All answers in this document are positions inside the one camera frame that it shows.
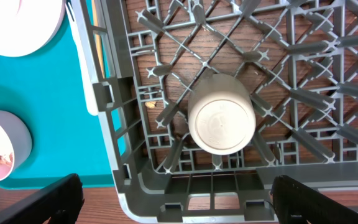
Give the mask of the white plastic cup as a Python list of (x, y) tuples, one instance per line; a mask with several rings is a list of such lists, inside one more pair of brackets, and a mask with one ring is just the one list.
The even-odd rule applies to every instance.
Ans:
[(188, 100), (188, 129), (200, 148), (233, 154), (246, 147), (255, 128), (249, 92), (238, 79), (216, 73), (198, 82)]

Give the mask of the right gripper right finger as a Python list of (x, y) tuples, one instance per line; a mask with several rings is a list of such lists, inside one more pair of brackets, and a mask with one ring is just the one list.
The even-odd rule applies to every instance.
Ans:
[(283, 224), (358, 224), (358, 213), (287, 175), (274, 179), (272, 206)]

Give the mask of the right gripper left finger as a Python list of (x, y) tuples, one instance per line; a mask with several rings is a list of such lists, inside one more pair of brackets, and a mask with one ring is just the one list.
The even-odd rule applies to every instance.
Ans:
[(78, 174), (69, 174), (0, 211), (0, 224), (76, 223), (85, 202)]

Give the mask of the bowl with nuts and crumbs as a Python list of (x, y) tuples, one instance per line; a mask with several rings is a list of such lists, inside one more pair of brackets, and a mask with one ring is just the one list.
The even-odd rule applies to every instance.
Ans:
[(0, 181), (6, 179), (29, 157), (32, 137), (16, 115), (0, 110)]

